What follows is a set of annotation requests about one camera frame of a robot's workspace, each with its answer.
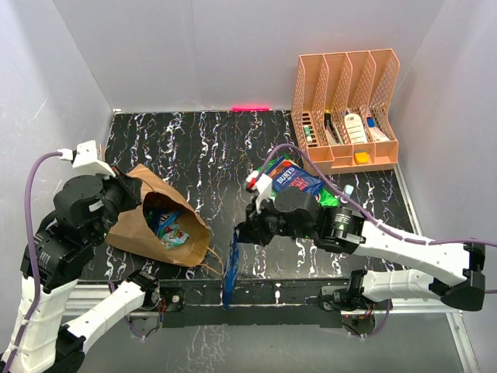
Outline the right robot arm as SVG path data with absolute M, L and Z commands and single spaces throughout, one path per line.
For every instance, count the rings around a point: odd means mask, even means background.
M 238 241 L 265 246 L 274 236 L 310 239 L 330 253 L 382 258 L 404 270 L 354 270 L 344 288 L 321 291 L 331 309 L 368 309 L 392 298 L 435 299 L 476 312 L 485 300 L 485 246 L 436 244 L 426 237 L 382 227 L 346 207 L 323 207 L 309 193 L 291 187 L 275 200 L 254 198 L 237 227 Z

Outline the blue M&M candy packet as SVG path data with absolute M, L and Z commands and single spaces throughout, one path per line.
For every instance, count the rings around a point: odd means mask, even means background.
M 148 227 L 153 233 L 159 235 L 163 229 L 173 224 L 181 214 L 181 211 L 160 208 L 151 209 L 147 216 Z

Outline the green Chuba chips bag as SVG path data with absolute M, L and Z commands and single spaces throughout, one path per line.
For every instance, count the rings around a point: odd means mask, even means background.
M 284 159 L 288 159 L 288 156 L 287 155 L 282 155 L 280 156 L 279 158 L 284 158 Z M 274 159 L 272 161 L 270 161 L 268 163 L 268 165 L 266 166 L 265 170 L 264 170 L 264 173 L 266 174 L 266 171 L 269 169 L 269 167 L 275 163 L 275 161 L 277 159 Z M 256 171 L 260 172 L 262 170 L 262 167 L 260 167 L 259 169 L 257 169 Z M 272 194 L 271 194 L 271 199 L 275 199 L 276 196 L 278 195 L 279 193 L 275 192 L 274 190 L 272 191 Z M 322 207 L 336 207 L 339 205 L 339 200 L 332 196 L 332 194 L 330 192 L 328 192 L 328 190 L 325 188 L 325 183 L 324 183 L 324 186 L 322 187 L 321 191 L 319 192 L 319 194 L 317 196 L 314 196 L 312 195 L 316 201 L 322 206 Z

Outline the small colourful snack packet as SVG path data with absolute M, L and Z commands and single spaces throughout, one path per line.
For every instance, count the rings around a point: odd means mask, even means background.
M 183 245 L 189 235 L 176 223 L 163 227 L 158 232 L 158 239 L 166 249 L 172 249 Z

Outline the blue Burts chips bag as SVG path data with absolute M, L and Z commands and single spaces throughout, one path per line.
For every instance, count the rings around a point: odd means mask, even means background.
M 266 171 L 273 180 L 273 190 L 281 193 L 289 187 L 297 187 L 304 193 L 317 196 L 324 182 L 302 169 L 297 164 L 284 158 L 279 158 Z

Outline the brown paper bag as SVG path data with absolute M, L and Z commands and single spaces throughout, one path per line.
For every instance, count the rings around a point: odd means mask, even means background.
M 128 175 L 142 182 L 142 204 L 120 214 L 106 237 L 109 245 L 182 267 L 209 269 L 209 253 L 224 264 L 210 247 L 209 228 L 182 194 L 142 164 Z

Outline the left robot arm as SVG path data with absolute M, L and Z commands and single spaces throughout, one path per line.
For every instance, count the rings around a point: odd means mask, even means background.
M 21 264 L 22 296 L 3 372 L 76 372 L 89 348 L 133 310 L 160 301 L 159 282 L 137 270 L 85 314 L 63 322 L 70 294 L 121 213 L 141 205 L 138 178 L 113 170 L 71 178 L 30 238 Z

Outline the blue sea salt vinegar bag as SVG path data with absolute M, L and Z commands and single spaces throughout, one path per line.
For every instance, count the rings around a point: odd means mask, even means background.
M 239 263 L 239 248 L 238 248 L 238 233 L 240 225 L 234 227 L 233 236 L 230 242 L 230 253 L 224 268 L 222 299 L 223 306 L 228 309 L 231 304 L 235 282 L 238 278 L 238 263 Z

